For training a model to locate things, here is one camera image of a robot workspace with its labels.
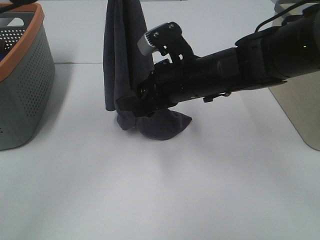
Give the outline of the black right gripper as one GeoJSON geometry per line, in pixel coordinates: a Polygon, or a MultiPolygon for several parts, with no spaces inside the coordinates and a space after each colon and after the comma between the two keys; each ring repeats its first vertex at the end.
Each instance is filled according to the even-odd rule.
{"type": "Polygon", "coordinates": [[[170,63],[166,58],[156,63],[147,79],[137,85],[137,96],[124,95],[116,100],[116,104],[122,111],[134,111],[136,117],[145,117],[180,102],[198,99],[188,80],[184,66],[170,63]]]}

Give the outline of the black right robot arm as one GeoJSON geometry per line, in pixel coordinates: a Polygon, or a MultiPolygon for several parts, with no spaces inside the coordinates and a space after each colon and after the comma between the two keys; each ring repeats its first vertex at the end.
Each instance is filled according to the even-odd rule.
{"type": "Polygon", "coordinates": [[[233,92],[281,85],[289,78],[320,69],[320,3],[310,2],[301,14],[287,15],[280,26],[257,29],[235,44],[199,57],[175,22],[147,31],[140,52],[169,55],[154,66],[135,90],[117,99],[118,107],[136,117],[202,98],[211,102],[233,92]]]}

